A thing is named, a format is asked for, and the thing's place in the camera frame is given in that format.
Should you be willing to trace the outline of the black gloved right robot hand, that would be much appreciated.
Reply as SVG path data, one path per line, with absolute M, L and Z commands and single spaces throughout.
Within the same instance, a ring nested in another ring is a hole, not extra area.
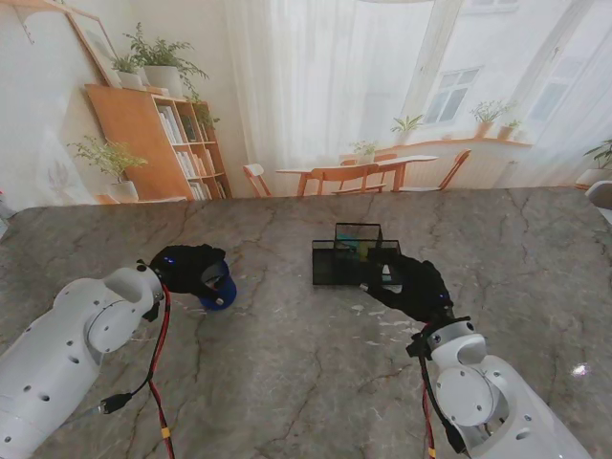
M 383 266 L 388 266 L 401 280 L 399 292 L 382 285 Z M 402 254 L 386 255 L 376 261 L 371 274 L 360 288 L 388 308 L 403 312 L 423 323 L 454 318 L 453 301 L 441 273 L 429 261 Z

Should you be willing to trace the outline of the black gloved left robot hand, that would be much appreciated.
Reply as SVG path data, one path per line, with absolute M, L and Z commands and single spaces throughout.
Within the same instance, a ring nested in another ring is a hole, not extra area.
M 224 276 L 217 266 L 225 256 L 224 250 L 208 244 L 168 246 L 153 257 L 149 267 L 171 293 L 191 294 L 222 306 L 225 300 L 208 282 Z

